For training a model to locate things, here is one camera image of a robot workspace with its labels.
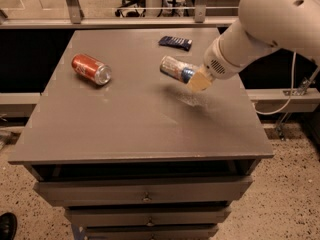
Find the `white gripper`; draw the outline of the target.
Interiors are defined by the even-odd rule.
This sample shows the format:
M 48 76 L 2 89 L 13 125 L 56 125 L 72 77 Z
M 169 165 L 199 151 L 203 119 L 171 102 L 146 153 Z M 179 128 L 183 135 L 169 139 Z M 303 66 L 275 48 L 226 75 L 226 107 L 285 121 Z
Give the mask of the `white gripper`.
M 225 80 L 241 72 L 249 63 L 241 38 L 216 38 L 204 54 L 201 66 L 187 83 L 192 92 L 207 89 L 215 79 Z

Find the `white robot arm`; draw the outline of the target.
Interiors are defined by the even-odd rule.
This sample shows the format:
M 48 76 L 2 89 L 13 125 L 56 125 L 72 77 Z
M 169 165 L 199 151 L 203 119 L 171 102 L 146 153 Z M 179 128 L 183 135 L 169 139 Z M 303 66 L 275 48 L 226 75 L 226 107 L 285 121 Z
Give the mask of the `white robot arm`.
M 279 49 L 320 63 L 320 0 L 240 0 L 238 19 L 207 48 L 187 87 L 205 90 Z

